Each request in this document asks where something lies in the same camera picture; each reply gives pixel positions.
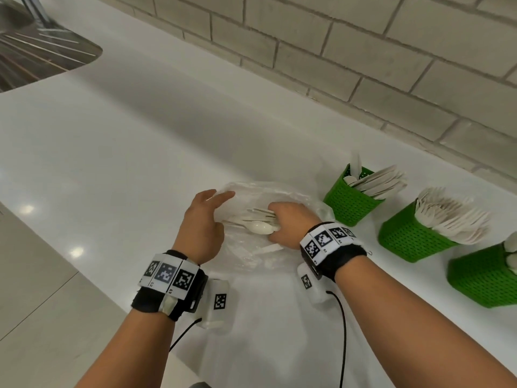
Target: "white device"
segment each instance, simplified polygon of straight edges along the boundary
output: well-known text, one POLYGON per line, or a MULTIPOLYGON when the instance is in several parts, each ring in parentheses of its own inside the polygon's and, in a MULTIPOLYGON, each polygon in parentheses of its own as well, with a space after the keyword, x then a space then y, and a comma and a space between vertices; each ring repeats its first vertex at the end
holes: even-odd
POLYGON ((197 326, 210 330, 224 325, 228 315, 228 280, 209 279, 201 298, 194 319, 202 318, 197 326))
POLYGON ((307 296, 313 304, 321 304, 333 298, 332 295, 327 294, 326 278, 317 279, 306 263, 301 263, 296 271, 307 296))

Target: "person's left hand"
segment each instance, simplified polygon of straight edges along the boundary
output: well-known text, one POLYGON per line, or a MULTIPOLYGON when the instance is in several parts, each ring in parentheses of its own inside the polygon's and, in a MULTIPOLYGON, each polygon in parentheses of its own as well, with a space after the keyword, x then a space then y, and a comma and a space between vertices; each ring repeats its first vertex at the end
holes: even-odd
POLYGON ((210 189, 194 197, 172 247, 199 265, 212 260, 219 253, 224 241, 224 227, 222 223, 214 221, 214 211, 235 195, 233 191, 217 196, 214 196, 215 193, 215 189, 210 189))

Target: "wristband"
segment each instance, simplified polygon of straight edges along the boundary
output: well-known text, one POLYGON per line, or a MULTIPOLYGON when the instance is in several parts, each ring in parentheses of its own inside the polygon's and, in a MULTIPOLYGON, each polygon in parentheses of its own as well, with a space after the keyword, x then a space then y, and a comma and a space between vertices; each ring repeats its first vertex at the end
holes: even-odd
POLYGON ((340 223, 324 222, 310 229, 300 242, 301 254, 314 275, 334 281, 336 271, 352 258, 366 255, 362 242, 340 223))
POLYGON ((183 312, 196 311, 207 280, 198 265, 170 249, 154 256, 131 306, 144 313, 163 312, 177 321, 183 312))

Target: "bundle of utensils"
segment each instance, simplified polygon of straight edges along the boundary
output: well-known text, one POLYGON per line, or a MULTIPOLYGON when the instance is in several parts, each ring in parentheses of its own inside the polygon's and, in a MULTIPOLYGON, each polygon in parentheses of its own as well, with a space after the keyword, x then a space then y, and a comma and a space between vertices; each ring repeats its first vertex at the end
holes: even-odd
POLYGON ((399 193, 407 186, 405 173, 393 165, 360 178, 362 172, 361 158, 353 153, 350 161, 350 175, 343 177, 346 184, 376 200, 384 200, 399 193))
POLYGON ((445 188, 426 188, 416 200, 415 218, 422 225, 458 244, 472 245, 490 230, 490 213, 473 204, 472 198, 445 196, 445 188))
POLYGON ((511 253, 506 258, 506 265, 517 275, 517 231, 511 233, 502 245, 507 252, 511 253))
POLYGON ((223 224, 246 228, 255 234, 273 234, 280 230, 277 215, 268 209, 249 208, 245 212, 230 216, 223 224))

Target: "forearm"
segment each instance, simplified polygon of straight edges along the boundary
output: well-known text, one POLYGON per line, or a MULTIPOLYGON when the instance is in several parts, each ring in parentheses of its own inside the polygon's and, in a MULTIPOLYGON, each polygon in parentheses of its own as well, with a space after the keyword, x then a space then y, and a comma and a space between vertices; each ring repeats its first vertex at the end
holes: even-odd
POLYGON ((174 324, 133 309, 76 388, 159 388, 174 324))
POLYGON ((335 279, 397 388, 517 387, 490 353, 365 256, 341 267, 335 279))

